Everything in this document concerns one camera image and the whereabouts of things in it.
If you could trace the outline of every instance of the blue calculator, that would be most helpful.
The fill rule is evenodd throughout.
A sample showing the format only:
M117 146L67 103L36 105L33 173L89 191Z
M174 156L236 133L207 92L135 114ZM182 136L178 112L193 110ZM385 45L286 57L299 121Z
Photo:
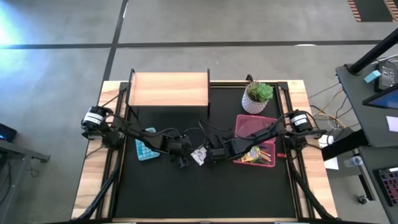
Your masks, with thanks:
M147 128L145 129L148 132L154 133L156 132L156 130L154 128ZM152 150L150 150L148 147L145 146L145 144L136 139L136 149L137 149L137 156L138 156L138 160L140 161L144 161L147 159L153 159L155 157L160 156L159 152L154 152Z

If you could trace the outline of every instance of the succulent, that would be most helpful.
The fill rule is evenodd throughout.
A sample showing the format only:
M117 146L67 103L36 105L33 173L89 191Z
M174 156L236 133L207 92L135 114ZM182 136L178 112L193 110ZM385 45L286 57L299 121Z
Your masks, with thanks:
M250 99L252 99L252 101L258 103L263 103L269 99L272 99L274 96L273 92L273 87L265 83L254 82L248 87L248 96Z

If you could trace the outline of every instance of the yellow cable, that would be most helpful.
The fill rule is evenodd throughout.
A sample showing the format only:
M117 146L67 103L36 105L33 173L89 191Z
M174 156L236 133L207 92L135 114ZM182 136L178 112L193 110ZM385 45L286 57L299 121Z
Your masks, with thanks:
M339 92L337 92L337 93L333 96L333 98L329 101L329 103L328 103L324 108L322 108L317 114L320 114L320 113L326 114L325 111L324 111L324 109L326 109L326 108L330 105L330 103L336 98L336 96L339 95L342 91L343 91L343 90L340 90Z
M333 118L333 119L337 120L337 121L342 125L342 127L346 128L346 126L345 126L345 124L344 124L343 122L341 122L338 118L335 118L334 116L332 116L332 115L330 115L330 114L318 113L318 114L316 114L316 115L320 115L320 116L325 116L325 117Z

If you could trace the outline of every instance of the concrete floor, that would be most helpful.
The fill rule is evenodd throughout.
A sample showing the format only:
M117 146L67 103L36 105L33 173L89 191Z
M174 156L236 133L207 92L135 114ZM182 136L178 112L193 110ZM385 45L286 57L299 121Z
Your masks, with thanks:
M121 0L0 0L0 44L112 42ZM358 23L345 0L130 0L120 43L382 39L396 23ZM337 83L335 67L372 45L118 49L110 80L140 72L211 69L212 80L301 79L308 95ZM394 47L387 54L396 54ZM0 123L18 130L18 144L51 154L27 175L12 223L70 218L87 141L80 120L95 105L109 49L0 50ZM319 107L333 90L311 98ZM328 108L335 113L344 94ZM342 111L349 109L346 103ZM356 124L350 112L341 119ZM330 129L325 122L320 126ZM386 223L378 202L359 205L357 177L330 179L339 216Z

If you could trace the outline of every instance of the pink basket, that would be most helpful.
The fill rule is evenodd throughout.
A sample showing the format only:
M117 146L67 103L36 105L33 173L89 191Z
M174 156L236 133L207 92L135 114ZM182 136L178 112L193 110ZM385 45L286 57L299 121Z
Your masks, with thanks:
M241 162L241 159L234 160L234 163L246 164L246 165L251 165L251 166L262 166L262 167L268 167L268 168L274 167L275 166L275 144L264 142L264 143L261 143L259 146L260 146L261 151L266 152L271 155L270 164L256 164L256 163L251 163L251 162Z
M268 128L276 121L277 119L275 118L240 114L236 117L235 135L246 138L257 131ZM275 142L275 138L266 142L273 143Z

